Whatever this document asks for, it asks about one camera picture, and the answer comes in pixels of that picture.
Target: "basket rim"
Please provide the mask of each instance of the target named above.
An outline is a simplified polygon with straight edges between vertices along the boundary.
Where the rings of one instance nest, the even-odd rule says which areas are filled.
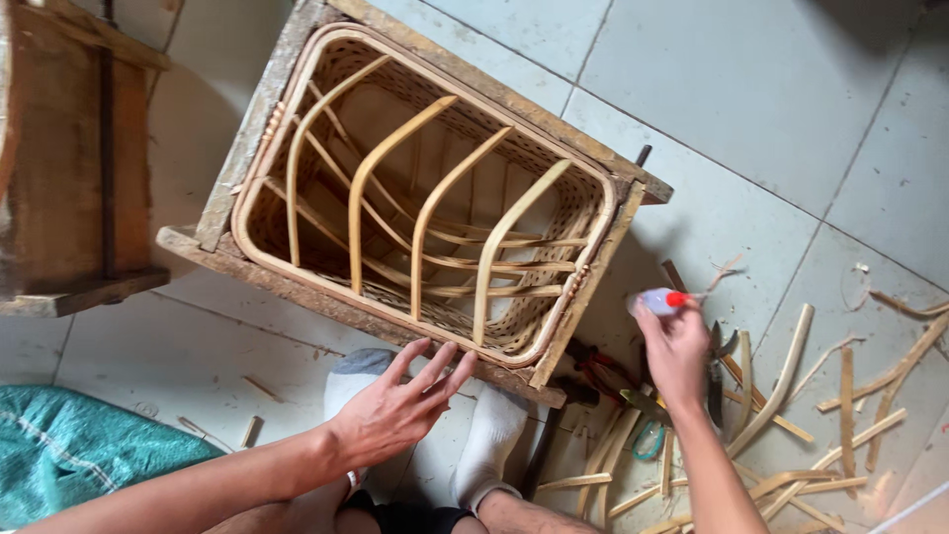
[[[587,246],[581,250],[580,255],[575,260],[576,269],[569,274],[567,280],[564,282],[562,293],[556,297],[556,301],[547,313],[548,317],[543,320],[543,325],[533,343],[520,354],[511,356],[487,347],[479,347],[471,339],[446,331],[423,320],[415,320],[412,316],[400,310],[391,308],[369,297],[357,295],[348,287],[319,277],[307,269],[295,267],[290,262],[260,250],[252,241],[247,222],[251,209],[260,193],[263,180],[266,177],[260,174],[258,169],[272,162],[280,150],[281,143],[287,136],[288,127],[292,121],[293,114],[285,113],[284,110],[295,109],[296,106],[300,104],[306,92],[306,85],[301,84],[300,79],[306,73],[312,76],[312,72],[315,70],[326,46],[339,39],[347,38],[361,41],[382,54],[392,56],[394,60],[398,61],[404,67],[415,71],[453,94],[463,96],[463,100],[466,103],[474,105],[485,113],[494,116],[498,121],[502,122],[502,124],[513,125],[522,135],[531,138],[535,143],[541,144],[558,157],[570,159],[573,164],[577,165],[603,187],[604,198],[602,211],[595,217],[592,227],[589,230],[589,242]],[[391,320],[412,331],[429,335],[441,342],[454,341],[458,344],[459,348],[475,351],[484,359],[509,369],[526,367],[546,353],[553,334],[562,320],[567,305],[572,300],[573,295],[576,293],[577,286],[582,281],[582,274],[588,270],[589,263],[599,252],[603,238],[618,208],[616,184],[611,178],[610,173],[601,165],[586,155],[578,153],[572,147],[556,141],[548,135],[547,132],[539,130],[536,125],[515,116],[510,113],[510,111],[487,99],[483,95],[478,94],[473,89],[442,72],[437,67],[431,66],[424,62],[424,60],[413,56],[411,51],[405,47],[379,35],[373,29],[368,29],[353,23],[334,23],[326,25],[310,36],[288,79],[288,86],[283,98],[276,103],[274,117],[271,119],[270,127],[265,132],[264,138],[265,139],[258,146],[249,172],[242,181],[242,186],[240,187],[234,209],[232,210],[234,240],[248,258],[283,276],[294,279],[307,286],[315,287],[315,289],[329,293],[335,298],[353,304],[373,315]]]

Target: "rattan basket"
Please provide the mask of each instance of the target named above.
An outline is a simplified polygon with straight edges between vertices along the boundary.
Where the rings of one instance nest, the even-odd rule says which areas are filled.
[[[340,23],[308,41],[232,229],[283,276],[516,368],[543,354],[617,202],[599,164]]]

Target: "forearm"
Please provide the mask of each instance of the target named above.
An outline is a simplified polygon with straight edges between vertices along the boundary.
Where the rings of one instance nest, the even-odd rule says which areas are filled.
[[[21,532],[203,532],[245,510],[297,497],[348,470],[332,432],[317,427],[125,488]]]
[[[670,412],[689,479],[696,530],[703,533],[765,533],[768,528],[741,478],[696,403]]]

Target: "teal woven sack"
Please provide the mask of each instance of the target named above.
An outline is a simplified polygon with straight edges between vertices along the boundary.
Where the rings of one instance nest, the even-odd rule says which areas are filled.
[[[0,530],[223,455],[75,391],[0,387]]]

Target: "red bottle cap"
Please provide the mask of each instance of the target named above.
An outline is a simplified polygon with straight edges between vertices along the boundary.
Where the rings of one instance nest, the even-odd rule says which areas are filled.
[[[665,303],[673,308],[678,308],[682,304],[688,302],[690,296],[687,293],[682,293],[679,291],[674,291],[665,296]]]

